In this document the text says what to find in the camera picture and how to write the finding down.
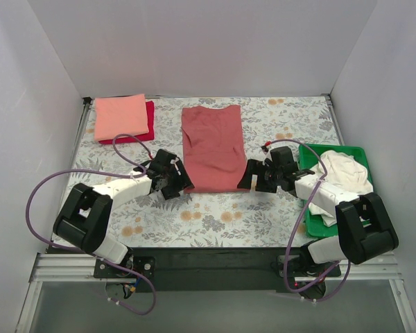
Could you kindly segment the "dusty rose t shirt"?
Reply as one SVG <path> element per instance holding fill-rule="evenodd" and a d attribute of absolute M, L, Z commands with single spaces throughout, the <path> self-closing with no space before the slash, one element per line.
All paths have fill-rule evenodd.
<path fill-rule="evenodd" d="M 193 183 L 186 193 L 237 192 L 245 173 L 241 107 L 182 109 L 184 167 Z"/>

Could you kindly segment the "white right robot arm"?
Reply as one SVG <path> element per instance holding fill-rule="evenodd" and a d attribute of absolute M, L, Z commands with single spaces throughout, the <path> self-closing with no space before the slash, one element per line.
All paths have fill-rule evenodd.
<path fill-rule="evenodd" d="M 378 194 L 358 194 L 327 181 L 329 168 L 318 160 L 323 172 L 300 169 L 287 146 L 268 149 L 263 161 L 250 159 L 237 187 L 250 189 L 256 178 L 256 191 L 276 193 L 278 189 L 313 203 L 335 218 L 338 234 L 312 241 L 300 248 L 297 261 L 307 275 L 317 275 L 326 263 L 349 260 L 361 264 L 399 245 L 399 238 Z"/>

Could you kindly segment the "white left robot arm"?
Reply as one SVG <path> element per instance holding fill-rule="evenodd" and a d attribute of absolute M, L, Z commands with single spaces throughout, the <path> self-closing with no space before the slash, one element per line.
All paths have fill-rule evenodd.
<path fill-rule="evenodd" d="M 177 198 L 192 187 L 182 160 L 160 149 L 152 160 L 122 178 L 99 185 L 75 185 L 55 220 L 53 233 L 84 253 L 106 259 L 111 271 L 124 278 L 133 271 L 134 262 L 128 247 L 107 231 L 112 210 L 155 192 L 161 192 L 166 200 Z"/>

